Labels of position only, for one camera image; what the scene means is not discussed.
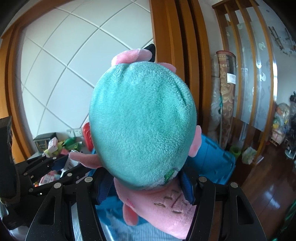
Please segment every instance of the red object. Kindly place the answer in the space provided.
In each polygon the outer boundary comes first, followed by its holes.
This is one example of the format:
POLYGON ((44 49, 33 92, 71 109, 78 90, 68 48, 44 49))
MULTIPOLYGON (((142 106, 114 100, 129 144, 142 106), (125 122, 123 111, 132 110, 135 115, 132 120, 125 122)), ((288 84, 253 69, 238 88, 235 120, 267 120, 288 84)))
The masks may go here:
POLYGON ((89 151, 92 151, 94 148, 94 144, 91 139, 91 128, 89 122, 86 123, 82 129, 82 134, 86 143, 86 147, 89 151))

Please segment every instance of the green tag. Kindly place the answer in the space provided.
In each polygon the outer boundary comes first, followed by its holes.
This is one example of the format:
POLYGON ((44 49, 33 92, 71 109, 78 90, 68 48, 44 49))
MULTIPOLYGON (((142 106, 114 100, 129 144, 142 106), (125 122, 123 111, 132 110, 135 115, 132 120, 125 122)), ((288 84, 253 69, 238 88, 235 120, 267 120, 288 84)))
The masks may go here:
POLYGON ((165 183, 168 182, 168 180, 174 174, 174 172, 175 172, 175 170, 174 169, 171 169, 171 170, 169 170, 169 172, 167 174, 165 174, 165 183))

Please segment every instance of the plastic bag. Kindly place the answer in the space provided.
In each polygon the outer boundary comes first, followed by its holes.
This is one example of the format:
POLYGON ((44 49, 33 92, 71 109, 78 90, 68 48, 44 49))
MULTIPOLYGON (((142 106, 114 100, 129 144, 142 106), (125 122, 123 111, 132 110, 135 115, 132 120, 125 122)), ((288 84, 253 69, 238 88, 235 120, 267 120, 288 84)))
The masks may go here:
POLYGON ((290 104, 290 116, 293 117, 296 114, 296 103, 291 102, 290 104))
POLYGON ((250 165, 256 155, 257 151, 254 150, 252 147, 248 147, 244 153, 242 154, 242 162, 244 164, 250 165))
POLYGON ((290 107, 286 103, 280 103, 276 107, 276 113, 272 128, 277 132, 286 134, 289 130, 290 107))

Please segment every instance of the pink plush ear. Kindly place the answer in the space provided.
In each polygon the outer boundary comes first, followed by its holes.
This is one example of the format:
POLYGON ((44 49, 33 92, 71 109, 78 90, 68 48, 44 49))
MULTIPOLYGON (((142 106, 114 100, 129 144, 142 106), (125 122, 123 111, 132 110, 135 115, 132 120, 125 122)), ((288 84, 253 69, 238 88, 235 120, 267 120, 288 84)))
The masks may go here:
POLYGON ((80 162, 85 167, 97 169, 102 167, 101 161, 97 154, 83 154, 80 152, 70 152, 69 158, 80 162))
POLYGON ((125 203, 123 204, 123 219, 129 226, 136 226, 139 221, 138 215, 125 203))
POLYGON ((200 128, 200 126, 196 126, 194 139, 191 144, 188 156, 195 157, 201 145, 202 145, 202 129, 200 128))
POLYGON ((171 65, 171 64, 168 64, 168 63, 158 63, 164 67, 166 67, 167 69, 169 69, 170 71, 176 73, 176 67, 171 65))
POLYGON ((111 66, 117 64, 130 64, 140 61, 149 61, 151 58, 152 53, 147 49, 132 49, 116 55, 111 61, 111 66))

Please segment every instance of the wall outlet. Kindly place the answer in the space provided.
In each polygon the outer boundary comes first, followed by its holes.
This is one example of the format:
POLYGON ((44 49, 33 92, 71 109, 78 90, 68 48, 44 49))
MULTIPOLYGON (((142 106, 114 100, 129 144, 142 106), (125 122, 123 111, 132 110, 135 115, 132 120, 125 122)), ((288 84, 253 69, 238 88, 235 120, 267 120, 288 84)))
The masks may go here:
POLYGON ((76 128, 76 129, 70 129, 67 130, 68 136, 71 137, 82 137, 82 129, 81 128, 76 128))
POLYGON ((82 137, 83 136, 82 129, 81 128, 74 129, 74 135, 76 137, 82 137))

